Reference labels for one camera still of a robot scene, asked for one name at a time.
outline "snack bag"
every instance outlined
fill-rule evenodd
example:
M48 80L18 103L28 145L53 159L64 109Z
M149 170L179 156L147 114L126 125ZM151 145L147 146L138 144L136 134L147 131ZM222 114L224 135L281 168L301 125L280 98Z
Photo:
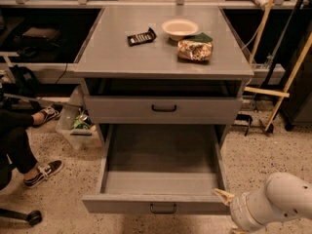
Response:
M178 41L177 55L181 59L208 61L213 51L213 39L201 33Z

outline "bowl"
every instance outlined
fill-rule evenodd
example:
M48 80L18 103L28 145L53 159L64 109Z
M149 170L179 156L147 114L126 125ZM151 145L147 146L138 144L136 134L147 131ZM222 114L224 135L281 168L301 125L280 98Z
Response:
M189 19L169 19L163 23L162 27L174 41L182 40L198 30L197 23Z

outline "person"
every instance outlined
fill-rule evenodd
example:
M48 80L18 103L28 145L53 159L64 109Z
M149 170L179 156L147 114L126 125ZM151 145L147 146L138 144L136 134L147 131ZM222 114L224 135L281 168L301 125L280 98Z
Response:
M63 162L56 160L39 166L31 151L26 128L40 126L59 116L52 105L32 115L0 109L0 156L8 155L23 175L23 183L33 188L58 173Z

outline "drawer handle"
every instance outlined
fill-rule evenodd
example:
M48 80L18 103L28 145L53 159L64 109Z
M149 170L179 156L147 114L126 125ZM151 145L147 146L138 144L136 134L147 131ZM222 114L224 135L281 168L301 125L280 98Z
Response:
M150 204L150 211L155 215L172 215L176 212L176 204L174 204L172 211L155 211L153 204Z
M171 108L171 109L157 109L156 106L154 104L152 104L152 110L155 112L165 112L165 113L175 112L176 111L176 105L174 106L174 108Z

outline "shoe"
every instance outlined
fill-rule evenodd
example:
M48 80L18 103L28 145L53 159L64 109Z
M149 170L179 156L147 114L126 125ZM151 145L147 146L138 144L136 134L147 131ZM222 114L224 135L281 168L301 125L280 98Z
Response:
M61 160L56 160L54 162L50 162L46 166L38 166L38 175L30 180L23 180L23 183L28 188L33 188L41 183L43 180L48 180L50 176L57 174L62 168L64 163Z
M43 113L45 116L45 119L40 125L47 123L48 121L55 119L59 116L59 111L56 110L56 107L53 104L42 109L40 112Z

